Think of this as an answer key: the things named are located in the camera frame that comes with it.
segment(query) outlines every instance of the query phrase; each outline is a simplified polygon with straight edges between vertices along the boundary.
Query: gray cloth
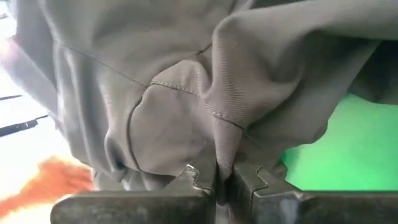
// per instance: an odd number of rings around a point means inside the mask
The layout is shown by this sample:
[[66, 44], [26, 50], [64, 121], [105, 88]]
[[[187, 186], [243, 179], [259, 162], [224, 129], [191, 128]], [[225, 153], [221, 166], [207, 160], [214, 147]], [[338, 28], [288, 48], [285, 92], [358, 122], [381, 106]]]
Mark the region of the gray cloth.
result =
[[21, 56], [4, 66], [115, 183], [142, 171], [156, 189], [203, 149], [223, 179], [237, 150], [271, 169], [348, 91], [398, 102], [396, 0], [16, 3]]

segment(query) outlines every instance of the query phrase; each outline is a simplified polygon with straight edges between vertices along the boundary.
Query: clamp jaw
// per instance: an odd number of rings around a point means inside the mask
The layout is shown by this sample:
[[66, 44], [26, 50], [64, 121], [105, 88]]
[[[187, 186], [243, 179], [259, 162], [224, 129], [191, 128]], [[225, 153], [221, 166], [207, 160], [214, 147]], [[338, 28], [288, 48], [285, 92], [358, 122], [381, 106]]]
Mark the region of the clamp jaw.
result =
[[[398, 223], [397, 192], [306, 192], [238, 153], [226, 183], [234, 223]], [[216, 159], [204, 150], [165, 189], [88, 192], [54, 205], [52, 224], [215, 223]]]

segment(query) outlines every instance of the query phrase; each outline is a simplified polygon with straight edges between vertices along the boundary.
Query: metal jaw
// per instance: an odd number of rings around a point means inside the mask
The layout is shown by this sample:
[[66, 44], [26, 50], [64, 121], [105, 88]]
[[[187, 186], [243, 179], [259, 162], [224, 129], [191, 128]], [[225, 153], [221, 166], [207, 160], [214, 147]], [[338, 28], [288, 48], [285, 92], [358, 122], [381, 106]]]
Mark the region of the metal jaw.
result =
[[398, 223], [398, 192], [306, 192], [238, 155], [228, 182], [235, 223]]
[[[240, 152], [226, 183], [232, 223], [398, 223], [396, 192], [304, 192], [253, 162], [255, 157]], [[78, 194], [53, 207], [51, 222], [213, 224], [216, 178], [215, 153], [203, 151], [163, 190]]]
[[165, 189], [88, 192], [54, 205], [52, 224], [214, 223], [216, 159], [204, 150]]

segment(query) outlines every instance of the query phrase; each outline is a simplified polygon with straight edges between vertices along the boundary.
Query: black cable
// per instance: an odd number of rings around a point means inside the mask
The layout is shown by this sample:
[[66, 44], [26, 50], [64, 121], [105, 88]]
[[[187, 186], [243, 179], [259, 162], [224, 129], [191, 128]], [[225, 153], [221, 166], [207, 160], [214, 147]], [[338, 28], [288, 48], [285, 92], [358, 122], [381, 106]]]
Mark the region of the black cable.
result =
[[14, 134], [19, 131], [26, 130], [26, 129], [34, 128], [39, 124], [37, 122], [38, 119], [43, 119], [43, 118], [47, 118], [47, 117], [48, 117], [48, 115], [45, 115], [45, 116], [41, 116], [36, 119], [33, 119], [31, 121], [27, 121], [27, 122], [23, 122], [23, 123], [19, 123], [19, 124], [13, 124], [10, 126], [0, 128], [0, 137], [7, 136], [9, 134]]
[[18, 97], [21, 97], [21, 96], [22, 95], [4, 96], [4, 97], [0, 97], [0, 101], [2, 101], [2, 100], [10, 100], [10, 99], [18, 98]]

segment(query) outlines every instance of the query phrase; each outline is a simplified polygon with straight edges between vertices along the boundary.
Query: machine part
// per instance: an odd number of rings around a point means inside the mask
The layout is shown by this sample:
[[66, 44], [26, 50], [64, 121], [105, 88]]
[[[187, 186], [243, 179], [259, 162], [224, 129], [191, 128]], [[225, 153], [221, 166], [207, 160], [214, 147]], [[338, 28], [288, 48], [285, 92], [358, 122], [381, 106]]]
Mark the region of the machine part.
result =
[[[255, 157], [239, 152], [226, 183], [233, 223], [398, 223], [397, 192], [305, 192], [253, 162]], [[215, 154], [205, 150], [163, 190], [78, 194], [53, 207], [51, 222], [212, 224], [215, 192]]]
[[165, 189], [147, 192], [87, 192], [57, 203], [52, 224], [214, 223], [214, 150], [203, 150]]
[[398, 223], [397, 192], [305, 192], [238, 154], [228, 182], [236, 223]]

